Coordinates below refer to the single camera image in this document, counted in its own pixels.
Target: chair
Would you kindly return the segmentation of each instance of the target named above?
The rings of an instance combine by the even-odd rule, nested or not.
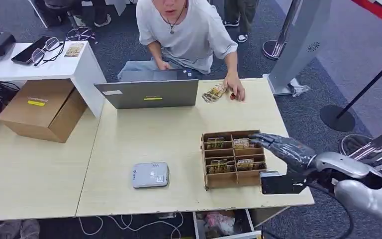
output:
[[[71,12],[71,10],[76,7],[76,5],[81,2],[81,0],[44,0],[44,2],[46,7],[56,14],[63,12],[67,13],[68,19],[70,20],[73,27],[73,29],[68,31],[66,35],[67,41],[86,41],[93,39],[95,44],[97,44],[95,33],[92,31],[92,29],[85,26],[78,26]]]

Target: red stripe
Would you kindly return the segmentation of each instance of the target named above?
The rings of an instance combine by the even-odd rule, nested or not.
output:
[[[380,4],[372,3],[372,2],[369,2],[368,0],[352,0],[352,1],[382,19],[382,6]]]

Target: person's leg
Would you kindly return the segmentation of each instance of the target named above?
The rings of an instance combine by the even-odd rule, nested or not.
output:
[[[92,0],[93,7],[95,8],[95,25],[105,26],[110,23],[110,15],[104,0]]]
[[[125,63],[124,68],[118,74],[118,80],[122,79],[123,71],[157,71],[159,67],[157,67],[156,62],[151,59],[150,61],[127,61]]]
[[[21,220],[9,220],[0,224],[0,239],[13,239],[20,232]]]
[[[23,220],[20,229],[20,239],[39,239],[40,225],[37,220]]]
[[[81,1],[74,4],[71,9],[71,13],[74,16],[74,20],[77,26],[86,26],[83,21],[83,6],[81,5]]]
[[[200,71],[198,71],[198,70],[195,70],[195,69],[192,69],[192,68],[189,68],[189,67],[185,67],[185,66],[175,62],[172,59],[166,58],[166,59],[163,59],[163,60],[168,62],[172,69],[185,69],[185,70],[189,70],[189,71],[191,71],[193,76],[197,77],[199,80],[202,79],[203,74]]]
[[[225,0],[225,19],[223,25],[238,26],[239,25],[239,9],[238,2],[242,0]]]
[[[248,34],[251,32],[251,24],[256,14],[259,0],[242,0],[239,1],[240,17],[240,31],[238,42],[242,43],[247,41]]]

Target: blue jeans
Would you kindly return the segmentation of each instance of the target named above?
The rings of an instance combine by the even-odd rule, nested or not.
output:
[[[192,73],[195,76],[197,76],[199,80],[201,80],[201,77],[202,77],[201,72],[181,66],[180,64],[173,62],[169,59],[163,59],[163,60],[168,62],[169,65],[172,67],[172,69],[191,70]],[[123,71],[159,71],[159,67],[157,66],[156,61],[154,61],[153,58],[151,58],[150,61],[127,61],[125,63],[124,68],[122,68],[122,70],[118,73],[118,76],[117,76],[118,80],[121,80]]]

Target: eyeglasses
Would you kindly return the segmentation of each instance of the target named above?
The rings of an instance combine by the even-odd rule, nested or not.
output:
[[[54,51],[58,49],[60,46],[62,46],[62,48],[59,50],[59,53],[56,56],[50,58],[49,60],[43,60],[43,58],[45,57],[46,51],[48,52]],[[42,61],[44,62],[43,64],[45,64],[47,62],[56,60],[56,58],[62,54],[62,51],[64,50],[64,46],[65,46],[65,41],[60,42],[56,37],[52,37],[48,39],[45,43],[45,46],[42,49],[37,48],[36,50],[33,51],[33,54],[31,54],[31,60],[34,62],[34,66],[39,65],[39,63]]]

